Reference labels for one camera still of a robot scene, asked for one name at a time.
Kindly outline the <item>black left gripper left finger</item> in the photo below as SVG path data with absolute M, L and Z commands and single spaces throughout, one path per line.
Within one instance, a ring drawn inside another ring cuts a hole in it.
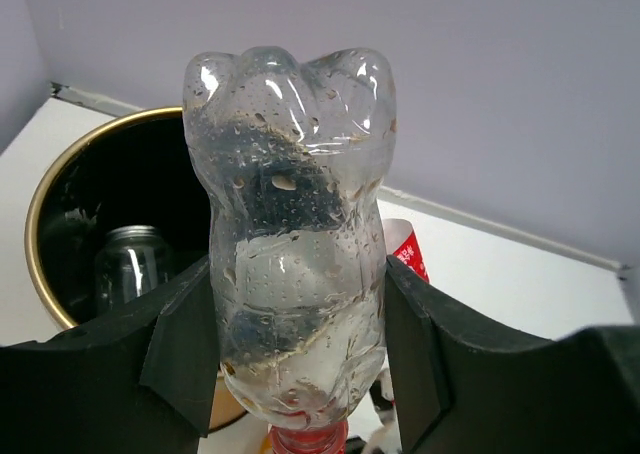
M 4 453 L 195 453 L 219 367 L 209 261 L 46 342 L 1 349 Z

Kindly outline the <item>clear jar with metal lid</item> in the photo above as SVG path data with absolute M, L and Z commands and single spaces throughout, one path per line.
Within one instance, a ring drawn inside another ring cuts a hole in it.
M 174 275 L 173 250 L 157 228 L 130 225 L 113 229 L 94 261 L 96 314 L 127 304 Z

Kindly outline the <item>crushed clear red-label bottle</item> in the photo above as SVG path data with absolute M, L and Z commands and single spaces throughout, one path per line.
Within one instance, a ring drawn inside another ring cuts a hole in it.
M 204 52 L 182 118 L 211 206 L 220 369 L 277 453 L 341 453 L 386 357 L 378 191 L 396 143 L 379 52 Z

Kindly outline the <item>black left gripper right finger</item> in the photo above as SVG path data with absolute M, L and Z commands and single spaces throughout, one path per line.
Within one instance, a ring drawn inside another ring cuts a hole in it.
M 395 257 L 385 328 L 407 453 L 635 453 L 639 329 L 552 341 L 439 291 Z

